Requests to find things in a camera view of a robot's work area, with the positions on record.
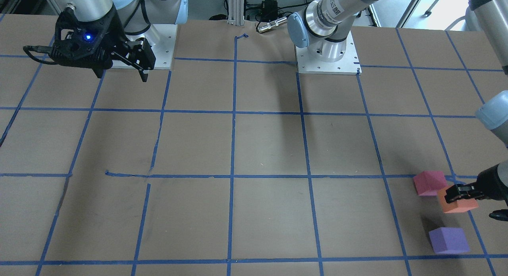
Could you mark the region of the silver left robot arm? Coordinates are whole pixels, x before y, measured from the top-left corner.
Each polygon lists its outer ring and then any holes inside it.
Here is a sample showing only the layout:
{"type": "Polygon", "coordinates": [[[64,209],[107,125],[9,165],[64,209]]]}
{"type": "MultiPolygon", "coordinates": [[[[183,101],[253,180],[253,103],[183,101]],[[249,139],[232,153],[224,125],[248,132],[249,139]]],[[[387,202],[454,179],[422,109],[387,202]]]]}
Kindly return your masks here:
{"type": "Polygon", "coordinates": [[[488,113],[486,86],[507,97],[482,32],[399,29],[409,0],[388,0],[352,29],[351,75],[311,74],[282,26],[268,34],[226,21],[179,27],[154,155],[105,175],[232,182],[234,227],[255,220],[374,226],[496,215],[507,197],[507,149],[472,117],[488,113]],[[438,173],[463,198],[419,188],[438,173]],[[440,213],[439,202],[447,205],[440,213]]]}

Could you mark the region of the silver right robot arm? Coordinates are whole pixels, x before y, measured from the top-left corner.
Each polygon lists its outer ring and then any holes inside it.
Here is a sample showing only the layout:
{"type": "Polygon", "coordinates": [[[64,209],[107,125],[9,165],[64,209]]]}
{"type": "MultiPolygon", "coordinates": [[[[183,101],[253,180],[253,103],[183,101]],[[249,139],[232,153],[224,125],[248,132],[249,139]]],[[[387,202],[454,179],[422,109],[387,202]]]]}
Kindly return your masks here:
{"type": "Polygon", "coordinates": [[[46,65],[91,69],[98,79],[114,61],[146,82],[162,61],[165,39],[156,25],[188,20],[188,0],[53,0],[59,8],[52,46],[24,46],[49,56],[46,65]]]}

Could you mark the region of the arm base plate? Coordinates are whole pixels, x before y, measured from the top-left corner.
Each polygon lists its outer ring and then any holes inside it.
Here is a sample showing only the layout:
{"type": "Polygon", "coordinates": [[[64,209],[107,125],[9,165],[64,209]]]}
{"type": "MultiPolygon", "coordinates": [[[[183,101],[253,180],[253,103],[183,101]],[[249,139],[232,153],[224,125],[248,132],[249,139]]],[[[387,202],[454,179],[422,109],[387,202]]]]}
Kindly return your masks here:
{"type": "Polygon", "coordinates": [[[362,74],[352,32],[342,42],[322,40],[305,48],[296,47],[298,72],[302,74],[362,74]]]}
{"type": "Polygon", "coordinates": [[[155,69],[170,69],[173,61],[178,25],[152,24],[144,33],[127,34],[130,41],[145,37],[156,57],[155,69]]]}

